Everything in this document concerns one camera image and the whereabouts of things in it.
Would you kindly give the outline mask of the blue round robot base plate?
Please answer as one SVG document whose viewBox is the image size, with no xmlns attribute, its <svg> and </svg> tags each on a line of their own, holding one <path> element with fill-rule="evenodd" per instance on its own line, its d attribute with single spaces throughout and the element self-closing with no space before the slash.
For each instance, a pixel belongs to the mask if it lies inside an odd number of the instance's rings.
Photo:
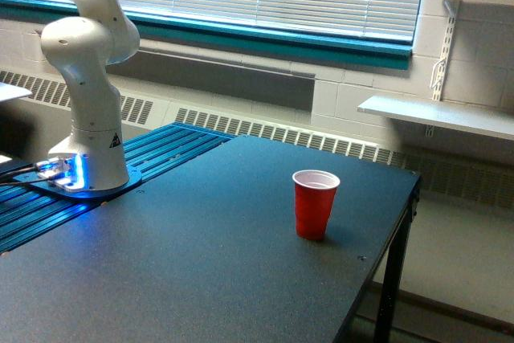
<svg viewBox="0 0 514 343">
<path fill-rule="evenodd" d="M 50 182 L 32 182 L 29 181 L 39 179 L 36 172 L 28 172 L 14 177 L 15 182 L 26 182 L 31 189 L 42 194 L 49 194 L 59 198 L 68 198 L 74 201 L 105 201 L 120 196 L 132 189 L 135 189 L 142 183 L 142 173 L 136 168 L 128 167 L 129 180 L 123 186 L 110 190 L 85 190 L 80 192 L 69 192 L 52 185 Z"/>
</svg>

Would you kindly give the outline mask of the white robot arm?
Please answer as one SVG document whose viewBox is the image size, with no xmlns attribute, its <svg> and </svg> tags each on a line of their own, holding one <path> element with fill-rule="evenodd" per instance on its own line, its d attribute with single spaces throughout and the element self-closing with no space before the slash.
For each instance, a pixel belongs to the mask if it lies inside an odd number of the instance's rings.
<svg viewBox="0 0 514 343">
<path fill-rule="evenodd" d="M 72 0 L 74 17 L 47 24 L 42 52 L 63 77 L 71 101 L 71 133 L 49 150 L 63 163 L 42 175 L 62 190 L 113 190 L 129 181 L 121 129 L 120 92 L 107 76 L 109 65 L 134 56 L 140 35 L 118 0 Z"/>
</svg>

